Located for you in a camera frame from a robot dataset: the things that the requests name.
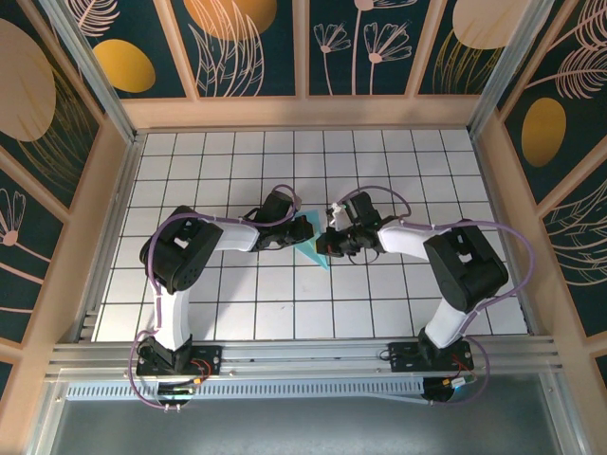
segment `blue object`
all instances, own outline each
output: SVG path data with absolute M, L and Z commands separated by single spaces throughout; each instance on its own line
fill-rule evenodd
M 316 264 L 320 265 L 325 270 L 329 269 L 329 264 L 326 261 L 326 256 L 316 252 L 316 240 L 321 237 L 322 225 L 321 216 L 318 210 L 300 211 L 295 215 L 295 218 L 305 216 L 307 221 L 314 227 L 314 237 L 307 242 L 295 245 L 305 256 L 310 258 Z

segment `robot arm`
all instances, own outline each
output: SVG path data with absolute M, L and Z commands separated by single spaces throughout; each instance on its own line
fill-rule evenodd
M 320 253 L 342 257 L 370 248 L 378 254 L 403 253 L 430 262 L 443 298 L 419 334 L 420 353 L 429 362 L 461 337 L 475 306 L 508 281 L 504 264 L 478 227 L 403 227 L 394 216 L 381 219 L 366 192 L 342 206 L 333 205 L 327 215 L 329 227 L 317 241 Z

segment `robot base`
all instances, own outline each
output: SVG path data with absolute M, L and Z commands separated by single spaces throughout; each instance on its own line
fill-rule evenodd
M 457 359 L 468 369 L 474 369 L 470 345 L 461 339 L 442 349 L 440 355 L 435 357 L 432 362 L 426 360 L 419 352 L 417 341 L 390 343 L 388 344 L 388 355 L 392 373 L 457 372 L 459 366 L 452 360 L 452 355 L 456 355 Z

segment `flower illustration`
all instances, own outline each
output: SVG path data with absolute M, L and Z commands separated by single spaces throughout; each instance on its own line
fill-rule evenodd
M 347 32 L 343 29 L 343 23 L 339 24 L 338 26 L 331 24 L 326 28 L 324 28 L 323 24 L 314 26 L 314 36 L 316 37 L 316 42 L 321 48 L 322 59 L 324 60 L 324 76 L 326 78 L 326 85 L 329 89 L 329 95 L 333 95 L 333 88 L 331 87 L 331 79 L 329 78 L 329 68 L 326 63 L 326 54 L 351 47 L 352 42 L 350 40 L 346 40 L 347 35 Z
M 9 192 L 0 189 L 0 245 L 14 246 L 17 243 L 25 212 L 26 197 L 23 194 L 16 191 L 11 203 Z
M 417 0 L 354 0 L 354 4 L 360 11 L 408 7 L 414 3 L 417 3 Z
M 373 95 L 373 76 L 376 64 L 393 62 L 411 57 L 412 47 L 406 45 L 409 41 L 407 34 L 408 23 L 402 26 L 386 24 L 377 33 L 377 22 L 364 27 L 364 43 L 367 46 L 371 76 L 369 78 L 369 95 Z

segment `grid floor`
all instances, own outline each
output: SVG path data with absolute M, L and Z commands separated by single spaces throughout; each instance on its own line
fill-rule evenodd
M 294 186 L 302 210 L 324 211 L 359 186 L 381 185 L 411 202 L 414 222 L 493 220 L 466 130 L 148 135 L 93 340 L 129 341 L 153 324 L 138 254 L 176 206 L 238 217 L 279 183 Z M 403 212 L 389 193 L 370 194 L 382 215 Z M 486 235 L 504 260 L 498 233 Z M 440 293 L 430 266 L 406 255 L 333 260 L 326 271 L 286 248 L 214 253 L 191 302 L 194 340 L 409 337 Z M 469 333 L 527 333 L 518 301 L 488 308 Z

